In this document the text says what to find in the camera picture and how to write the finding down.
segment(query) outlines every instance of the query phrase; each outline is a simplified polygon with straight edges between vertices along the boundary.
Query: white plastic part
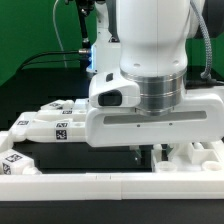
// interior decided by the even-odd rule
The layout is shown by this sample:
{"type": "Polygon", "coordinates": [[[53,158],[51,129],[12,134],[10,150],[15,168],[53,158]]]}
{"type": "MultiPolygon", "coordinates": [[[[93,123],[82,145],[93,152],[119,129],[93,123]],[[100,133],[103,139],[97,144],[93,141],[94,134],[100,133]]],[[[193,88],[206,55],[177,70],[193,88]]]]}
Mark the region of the white plastic part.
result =
{"type": "Polygon", "coordinates": [[[86,142],[85,122],[33,122],[26,137],[35,142],[86,142]]]}
{"type": "Polygon", "coordinates": [[[89,99],[77,99],[73,110],[87,110],[89,99]]]}
{"type": "Polygon", "coordinates": [[[12,140],[14,142],[21,142],[26,140],[26,132],[36,116],[36,112],[25,112],[20,115],[17,121],[10,129],[12,140]]]}
{"type": "Polygon", "coordinates": [[[9,149],[0,153],[0,173],[4,175],[40,174],[34,167],[34,160],[9,149]]]}
{"type": "Polygon", "coordinates": [[[93,147],[102,147],[218,141],[224,135],[224,126],[217,125],[224,124],[223,95],[223,89],[213,88],[207,93],[188,90],[169,115],[148,118],[148,121],[146,117],[132,122],[130,116],[136,116],[134,108],[104,107],[102,110],[89,106],[87,142],[93,147]]]}
{"type": "Polygon", "coordinates": [[[161,144],[155,144],[155,145],[153,145],[153,149],[162,150],[163,147],[161,144]]]}
{"type": "Polygon", "coordinates": [[[194,143],[194,148],[195,149],[201,149],[201,150],[204,149],[203,145],[200,142],[195,142],[194,143]]]}
{"type": "Polygon", "coordinates": [[[73,100],[66,100],[63,104],[63,110],[71,110],[74,107],[75,103],[73,100]]]}
{"type": "Polygon", "coordinates": [[[79,110],[40,110],[37,112],[33,122],[51,122],[61,120],[71,120],[74,122],[84,122],[87,111],[79,110]]]}
{"type": "Polygon", "coordinates": [[[56,100],[41,107],[41,110],[58,110],[62,109],[66,102],[64,100],[56,100]]]}
{"type": "Polygon", "coordinates": [[[9,131],[0,132],[0,153],[13,147],[12,135],[9,131]]]}
{"type": "Polygon", "coordinates": [[[140,103],[138,84],[123,78],[120,70],[115,69],[93,77],[89,89],[89,101],[92,107],[101,107],[98,102],[99,95],[113,90],[119,91],[122,95],[122,103],[119,107],[135,107],[140,103]],[[110,73],[113,73],[113,80],[107,82],[106,77],[110,73]]]}
{"type": "Polygon", "coordinates": [[[173,173],[177,172],[178,167],[169,161],[161,161],[155,164],[156,173],[173,173]]]}
{"type": "Polygon", "coordinates": [[[210,171],[210,172],[217,172],[217,171],[224,171],[224,166],[220,162],[216,161],[206,161],[201,165],[202,170],[210,171]]]}
{"type": "Polygon", "coordinates": [[[23,169],[24,175],[37,175],[37,174],[42,174],[36,167],[30,167],[27,166],[23,169]]]}

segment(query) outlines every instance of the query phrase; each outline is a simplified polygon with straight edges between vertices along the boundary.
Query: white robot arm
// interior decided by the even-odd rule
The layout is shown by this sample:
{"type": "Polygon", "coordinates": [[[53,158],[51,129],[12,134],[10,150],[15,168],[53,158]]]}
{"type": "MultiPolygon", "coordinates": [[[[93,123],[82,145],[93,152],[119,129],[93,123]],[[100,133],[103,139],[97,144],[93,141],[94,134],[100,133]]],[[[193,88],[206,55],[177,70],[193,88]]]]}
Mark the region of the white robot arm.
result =
{"type": "Polygon", "coordinates": [[[224,122],[223,88],[187,92],[184,87],[190,15],[190,0],[117,1],[120,66],[92,79],[86,119],[90,145],[223,137],[223,126],[216,125],[224,122]]]}

